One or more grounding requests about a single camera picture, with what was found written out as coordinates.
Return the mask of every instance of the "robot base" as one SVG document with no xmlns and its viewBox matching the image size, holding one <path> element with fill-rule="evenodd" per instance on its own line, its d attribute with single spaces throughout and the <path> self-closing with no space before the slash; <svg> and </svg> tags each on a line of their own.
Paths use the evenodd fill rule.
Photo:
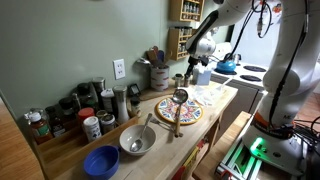
<svg viewBox="0 0 320 180">
<path fill-rule="evenodd" d="M 250 126 L 250 122 L 251 120 L 232 144 L 227 155 L 217 167 L 216 173 L 223 176 L 228 172 L 231 174 L 231 179 L 253 180 L 259 177 L 260 168 L 263 168 L 264 163 L 267 163 L 277 169 L 283 170 L 282 174 L 287 174 L 287 177 L 289 176 L 288 179 L 306 179 L 307 144 L 300 138 L 292 138 L 290 140 L 284 140 L 283 142 L 279 142 L 279 139 L 270 141 L 278 141 L 278 143 L 270 145 L 270 142 L 259 130 L 254 130 L 253 126 Z M 257 147 L 260 150 L 252 151 L 252 144 L 255 144 L 256 139 L 259 137 L 265 138 L 259 143 L 262 145 Z M 252 141 L 249 143 L 251 146 L 246 146 L 245 140 L 246 142 L 249 142 L 249 140 Z"/>
<path fill-rule="evenodd" d="M 283 140 L 271 137 L 250 126 L 242 137 L 250 153 L 293 176 L 302 176 L 307 168 L 308 145 L 303 139 L 293 136 Z"/>
</svg>

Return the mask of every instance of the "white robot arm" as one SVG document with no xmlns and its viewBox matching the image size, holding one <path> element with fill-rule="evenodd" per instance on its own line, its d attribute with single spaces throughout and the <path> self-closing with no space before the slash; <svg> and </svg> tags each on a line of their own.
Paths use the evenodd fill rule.
<svg viewBox="0 0 320 180">
<path fill-rule="evenodd" d="M 300 107 L 319 82 L 320 1 L 280 2 L 283 12 L 278 45 L 263 78 L 268 93 L 262 98 L 253 123 L 242 139 L 253 156 L 300 176 L 305 168 L 304 147 L 293 136 L 292 128 L 287 127 L 291 127 Z M 199 57 L 214 51 L 210 42 L 201 41 L 204 35 L 214 27 L 236 23 L 251 7 L 251 0 L 225 0 L 203 21 L 186 45 L 191 54 L 185 75 L 187 78 L 199 62 Z M 260 149 L 252 148 L 253 144 L 257 144 L 257 139 L 262 139 Z"/>
</svg>

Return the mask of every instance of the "blue kettle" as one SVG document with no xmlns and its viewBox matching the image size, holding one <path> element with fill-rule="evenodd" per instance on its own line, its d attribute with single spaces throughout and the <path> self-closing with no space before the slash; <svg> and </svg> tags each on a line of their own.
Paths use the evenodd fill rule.
<svg viewBox="0 0 320 180">
<path fill-rule="evenodd" d="M 222 73 L 232 73 L 236 69 L 236 63 L 230 58 L 230 53 L 226 54 L 223 61 L 217 63 L 216 70 Z"/>
</svg>

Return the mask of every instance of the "spice rack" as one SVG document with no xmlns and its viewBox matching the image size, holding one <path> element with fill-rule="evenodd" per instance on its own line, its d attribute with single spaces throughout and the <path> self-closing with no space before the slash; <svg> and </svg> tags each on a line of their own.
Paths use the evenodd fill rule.
<svg viewBox="0 0 320 180">
<path fill-rule="evenodd" d="M 171 52 L 170 59 L 179 60 L 187 57 L 187 40 L 192 36 L 195 29 L 191 27 L 175 27 L 169 29 L 168 49 Z"/>
<path fill-rule="evenodd" d="M 170 0 L 170 20 L 197 21 L 202 17 L 204 0 Z"/>
<path fill-rule="evenodd" d="M 134 116 L 126 123 L 121 124 L 91 143 L 88 143 L 86 134 L 78 126 L 59 137 L 40 145 L 35 145 L 35 151 L 45 176 L 47 179 L 55 179 L 66 170 L 83 161 L 97 147 L 117 142 L 119 136 L 127 127 L 137 123 L 138 117 Z"/>
</svg>

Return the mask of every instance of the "green wall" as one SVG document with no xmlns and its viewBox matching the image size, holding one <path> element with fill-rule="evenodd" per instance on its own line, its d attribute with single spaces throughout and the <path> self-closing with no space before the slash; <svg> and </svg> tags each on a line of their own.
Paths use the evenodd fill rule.
<svg viewBox="0 0 320 180">
<path fill-rule="evenodd" d="M 216 8 L 207 0 L 203 19 Z M 56 104 L 92 77 L 105 77 L 107 88 L 148 87 L 149 69 L 135 61 L 153 45 L 165 50 L 169 27 L 199 25 L 169 21 L 168 0 L 2 0 L 0 12 L 0 93 L 23 132 L 31 107 Z M 116 81 L 112 61 L 122 58 L 126 77 Z M 173 76 L 188 63 L 168 65 Z"/>
</svg>

